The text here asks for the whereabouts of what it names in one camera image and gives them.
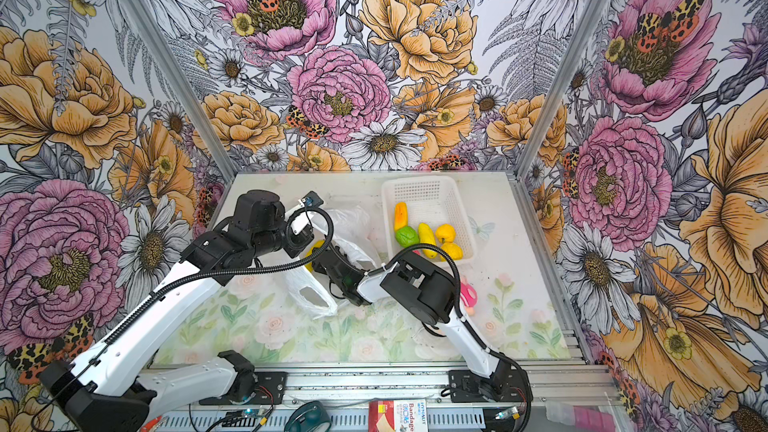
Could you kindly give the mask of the green toy fruit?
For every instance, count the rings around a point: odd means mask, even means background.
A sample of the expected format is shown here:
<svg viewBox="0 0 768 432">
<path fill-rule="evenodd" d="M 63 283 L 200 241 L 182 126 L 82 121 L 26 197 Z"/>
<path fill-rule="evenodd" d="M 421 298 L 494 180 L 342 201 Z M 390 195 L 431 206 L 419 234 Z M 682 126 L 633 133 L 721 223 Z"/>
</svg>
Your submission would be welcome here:
<svg viewBox="0 0 768 432">
<path fill-rule="evenodd" d="M 395 239 L 402 248 L 411 247 L 420 242 L 418 232 L 409 225 L 397 229 Z"/>
</svg>

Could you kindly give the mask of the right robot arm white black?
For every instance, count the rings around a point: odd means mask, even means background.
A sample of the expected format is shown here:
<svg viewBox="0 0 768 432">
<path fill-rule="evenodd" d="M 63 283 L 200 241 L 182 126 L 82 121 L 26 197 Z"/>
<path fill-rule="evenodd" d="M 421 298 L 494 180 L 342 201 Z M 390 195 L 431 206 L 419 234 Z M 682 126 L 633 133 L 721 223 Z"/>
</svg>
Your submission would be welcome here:
<svg viewBox="0 0 768 432">
<path fill-rule="evenodd" d="M 326 276 L 341 297 L 359 307 L 392 299 L 422 325 L 447 338 L 466 367 L 448 373 L 442 392 L 453 402 L 519 402 L 532 400 L 527 372 L 497 351 L 475 329 L 461 301 L 461 277 L 454 261 L 444 270 L 422 257 L 437 247 L 416 244 L 398 252 L 374 270 L 352 265 L 335 245 L 318 245 L 309 255 L 315 272 Z"/>
</svg>

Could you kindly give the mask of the yellow toy banana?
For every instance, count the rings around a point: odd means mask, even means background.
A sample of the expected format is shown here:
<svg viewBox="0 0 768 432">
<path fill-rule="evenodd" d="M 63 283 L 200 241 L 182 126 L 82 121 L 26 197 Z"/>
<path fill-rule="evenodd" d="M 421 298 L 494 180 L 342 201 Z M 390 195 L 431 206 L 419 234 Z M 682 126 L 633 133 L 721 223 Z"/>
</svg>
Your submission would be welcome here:
<svg viewBox="0 0 768 432">
<path fill-rule="evenodd" d="M 417 233 L 421 244 L 436 245 L 435 234 L 428 224 L 420 223 L 417 228 Z M 435 259 L 437 257 L 437 252 L 430 248 L 422 248 L 421 253 L 429 259 Z"/>
<path fill-rule="evenodd" d="M 324 243 L 325 243 L 325 241 L 324 241 L 324 240 L 318 240 L 318 241 L 316 241 L 316 242 L 315 242 L 315 243 L 314 243 L 314 244 L 313 244 L 313 245 L 310 247 L 309 251 L 306 253 L 306 256 L 307 256 L 307 257 L 310 257 L 310 256 L 312 256 L 312 255 L 313 255 L 313 254 L 314 254 L 314 253 L 315 253 L 315 252 L 316 252 L 318 249 L 320 249 L 320 248 L 322 248 L 322 247 L 323 247 Z M 313 272 L 313 271 L 314 271 L 314 267 L 313 267 L 313 262 L 312 262 L 312 261 L 309 261 L 309 262 L 307 262 L 307 263 L 305 264 L 305 267 L 307 268 L 307 270 L 308 270 L 309 272 Z"/>
</svg>

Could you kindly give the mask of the small yellow toy fruit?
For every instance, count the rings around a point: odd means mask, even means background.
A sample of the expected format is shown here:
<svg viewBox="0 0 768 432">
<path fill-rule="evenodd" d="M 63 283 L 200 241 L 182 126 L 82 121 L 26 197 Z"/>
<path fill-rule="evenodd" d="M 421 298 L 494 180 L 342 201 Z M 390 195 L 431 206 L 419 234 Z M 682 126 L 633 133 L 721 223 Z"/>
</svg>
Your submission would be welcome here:
<svg viewBox="0 0 768 432">
<path fill-rule="evenodd" d="M 450 224 L 443 224 L 435 229 L 435 239 L 438 243 L 453 243 L 456 240 L 456 231 Z"/>
</svg>

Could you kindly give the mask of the translucent white plastic bag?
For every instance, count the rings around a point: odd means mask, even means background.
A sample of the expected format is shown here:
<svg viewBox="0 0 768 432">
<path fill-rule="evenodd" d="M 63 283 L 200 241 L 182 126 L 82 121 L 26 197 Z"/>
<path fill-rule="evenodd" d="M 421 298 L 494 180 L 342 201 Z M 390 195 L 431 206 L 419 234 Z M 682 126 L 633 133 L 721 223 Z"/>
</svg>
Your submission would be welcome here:
<svg viewBox="0 0 768 432">
<path fill-rule="evenodd" d="M 346 306 L 368 306 L 381 298 L 368 281 L 380 273 L 378 251 L 368 238 L 369 214 L 360 206 L 326 212 L 295 207 L 287 213 L 288 230 L 309 234 L 300 256 L 313 259 L 283 275 L 296 304 L 311 318 L 334 316 Z"/>
</svg>

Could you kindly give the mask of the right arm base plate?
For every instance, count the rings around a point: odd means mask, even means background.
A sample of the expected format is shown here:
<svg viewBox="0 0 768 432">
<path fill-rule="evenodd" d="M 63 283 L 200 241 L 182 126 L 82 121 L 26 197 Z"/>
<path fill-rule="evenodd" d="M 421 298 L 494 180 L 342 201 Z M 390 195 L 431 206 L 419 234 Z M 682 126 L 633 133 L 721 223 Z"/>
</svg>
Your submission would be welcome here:
<svg viewBox="0 0 768 432">
<path fill-rule="evenodd" d="M 485 378 L 468 370 L 448 372 L 448 397 L 453 403 L 523 403 L 532 398 L 518 370 L 494 373 Z"/>
</svg>

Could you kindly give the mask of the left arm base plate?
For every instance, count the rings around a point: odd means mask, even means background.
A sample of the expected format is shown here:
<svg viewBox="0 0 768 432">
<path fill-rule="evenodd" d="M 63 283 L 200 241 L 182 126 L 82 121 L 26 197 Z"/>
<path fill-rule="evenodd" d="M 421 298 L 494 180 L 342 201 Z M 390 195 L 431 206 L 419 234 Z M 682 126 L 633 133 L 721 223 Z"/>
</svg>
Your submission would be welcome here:
<svg viewBox="0 0 768 432">
<path fill-rule="evenodd" d="M 252 379 L 237 379 L 224 395 L 199 401 L 200 405 L 280 405 L 286 391 L 286 372 L 256 371 Z"/>
</svg>

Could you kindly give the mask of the orange toy fruit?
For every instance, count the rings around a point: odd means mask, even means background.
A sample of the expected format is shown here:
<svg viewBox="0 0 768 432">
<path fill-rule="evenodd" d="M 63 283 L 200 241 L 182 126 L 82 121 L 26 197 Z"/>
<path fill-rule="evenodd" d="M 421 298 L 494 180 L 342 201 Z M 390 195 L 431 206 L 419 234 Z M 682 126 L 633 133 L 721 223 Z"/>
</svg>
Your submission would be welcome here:
<svg viewBox="0 0 768 432">
<path fill-rule="evenodd" d="M 408 209 L 405 202 L 398 202 L 393 212 L 393 229 L 395 232 L 408 225 Z"/>
</svg>

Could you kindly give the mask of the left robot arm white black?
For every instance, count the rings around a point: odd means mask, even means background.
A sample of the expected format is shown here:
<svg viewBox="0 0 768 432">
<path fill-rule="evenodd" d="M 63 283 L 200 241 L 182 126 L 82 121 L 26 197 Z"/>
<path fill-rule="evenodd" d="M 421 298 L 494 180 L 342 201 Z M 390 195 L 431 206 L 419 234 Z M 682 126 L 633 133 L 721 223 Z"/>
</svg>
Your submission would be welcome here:
<svg viewBox="0 0 768 432">
<path fill-rule="evenodd" d="M 189 244 L 171 271 L 105 337 L 71 362 L 56 360 L 40 375 L 51 404 L 76 431 L 138 431 L 151 420 L 209 398 L 249 402 L 254 365 L 233 350 L 158 376 L 143 373 L 188 316 L 233 278 L 287 272 L 312 242 L 311 217 L 323 201 L 309 192 L 292 210 L 265 190 L 242 194 L 232 216 Z"/>
</svg>

